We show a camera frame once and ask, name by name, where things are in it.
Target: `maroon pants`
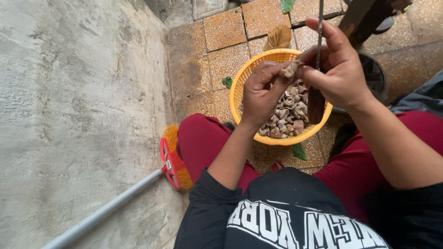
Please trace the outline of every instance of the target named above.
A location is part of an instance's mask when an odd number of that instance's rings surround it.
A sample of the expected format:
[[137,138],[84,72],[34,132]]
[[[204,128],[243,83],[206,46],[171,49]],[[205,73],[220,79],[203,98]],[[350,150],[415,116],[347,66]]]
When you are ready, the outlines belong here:
[[[443,155],[443,119],[417,111],[398,114],[397,117]],[[215,117],[194,114],[183,120],[178,131],[177,153],[185,162],[192,182],[200,177],[204,167],[210,166],[231,133]],[[258,176],[260,174],[246,161],[237,186],[245,191],[249,182]],[[314,176],[338,196],[351,217],[362,222],[367,222],[363,196],[388,185],[360,133],[351,138],[342,152],[332,157]]]

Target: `sleeve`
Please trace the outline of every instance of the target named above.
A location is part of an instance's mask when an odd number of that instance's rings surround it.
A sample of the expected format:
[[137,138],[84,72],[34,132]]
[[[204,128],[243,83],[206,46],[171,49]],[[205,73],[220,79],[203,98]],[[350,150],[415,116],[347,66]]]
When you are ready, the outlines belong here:
[[394,248],[443,248],[442,193],[443,183],[393,192],[385,227]]
[[223,248],[226,224],[241,198],[241,188],[230,190],[204,168],[189,194],[175,249]]

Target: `person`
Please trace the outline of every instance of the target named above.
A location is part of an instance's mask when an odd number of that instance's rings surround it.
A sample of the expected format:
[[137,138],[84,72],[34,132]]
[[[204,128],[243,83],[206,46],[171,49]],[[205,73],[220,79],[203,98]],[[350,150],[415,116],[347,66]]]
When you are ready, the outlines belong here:
[[[306,25],[317,30],[318,19]],[[327,73],[313,68],[316,47],[298,57],[305,66],[291,79],[277,76],[286,63],[262,62],[244,85],[233,132],[202,114],[181,123],[177,153],[194,188],[174,248],[443,247],[443,120],[426,112],[394,115],[367,88],[346,36],[327,22],[322,36]],[[246,156],[296,78],[345,108],[358,131],[314,176],[293,167],[260,176]],[[390,188],[390,213],[378,233],[367,225],[361,199],[381,186]]]

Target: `person's left hand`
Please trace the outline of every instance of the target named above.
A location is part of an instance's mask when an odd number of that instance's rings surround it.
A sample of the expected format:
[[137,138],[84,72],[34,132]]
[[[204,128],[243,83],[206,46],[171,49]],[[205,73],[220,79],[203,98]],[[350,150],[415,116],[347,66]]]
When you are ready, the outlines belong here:
[[278,76],[280,69],[288,65],[288,62],[262,61],[254,68],[243,87],[243,116],[240,123],[256,132],[272,117],[281,95],[295,81],[294,77]]

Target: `knife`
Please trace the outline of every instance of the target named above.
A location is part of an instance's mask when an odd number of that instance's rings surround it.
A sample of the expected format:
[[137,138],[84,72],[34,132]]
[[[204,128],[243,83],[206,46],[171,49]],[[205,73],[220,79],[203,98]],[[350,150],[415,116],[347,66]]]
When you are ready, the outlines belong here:
[[[319,39],[317,41],[317,65],[316,69],[320,71],[320,52],[322,51],[322,22],[323,22],[323,4],[324,0],[320,0],[319,10],[319,30],[317,31]],[[311,124],[319,124],[323,119],[325,111],[326,99],[315,87],[310,87],[307,95],[307,117]]]

